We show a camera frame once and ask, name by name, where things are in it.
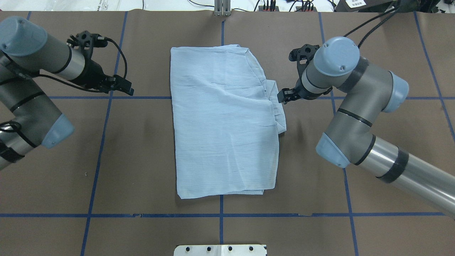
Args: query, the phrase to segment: light blue cloth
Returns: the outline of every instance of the light blue cloth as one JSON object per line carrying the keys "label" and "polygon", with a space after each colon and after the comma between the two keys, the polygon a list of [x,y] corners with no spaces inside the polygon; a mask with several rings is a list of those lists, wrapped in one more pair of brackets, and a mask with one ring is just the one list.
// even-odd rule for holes
{"label": "light blue cloth", "polygon": [[273,189],[286,131],[275,81],[248,48],[171,49],[177,193],[262,195]]}

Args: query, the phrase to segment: blue joint cap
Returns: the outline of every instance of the blue joint cap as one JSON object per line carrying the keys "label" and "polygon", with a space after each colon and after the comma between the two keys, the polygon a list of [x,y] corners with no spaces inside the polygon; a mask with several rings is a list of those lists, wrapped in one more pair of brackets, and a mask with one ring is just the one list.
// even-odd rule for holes
{"label": "blue joint cap", "polygon": [[389,103],[382,110],[382,112],[390,113],[397,110],[401,103],[406,100],[406,97],[409,93],[409,84],[399,76],[395,75],[392,71],[389,71],[392,74],[392,79],[394,81],[392,88],[392,95],[390,96]]}
{"label": "blue joint cap", "polygon": [[11,56],[27,56],[39,51],[47,42],[44,28],[12,16],[0,23],[0,50]]}
{"label": "blue joint cap", "polygon": [[335,164],[338,167],[346,168],[349,164],[348,158],[341,152],[335,143],[327,136],[322,134],[321,139],[316,146],[316,152],[325,160]]}
{"label": "blue joint cap", "polygon": [[64,114],[61,114],[57,118],[57,121],[52,125],[49,132],[47,132],[41,145],[46,148],[52,148],[73,134],[73,132],[74,126]]}
{"label": "blue joint cap", "polygon": [[346,75],[354,70],[360,59],[360,51],[354,41],[337,36],[329,39],[314,54],[316,69],[330,77]]}

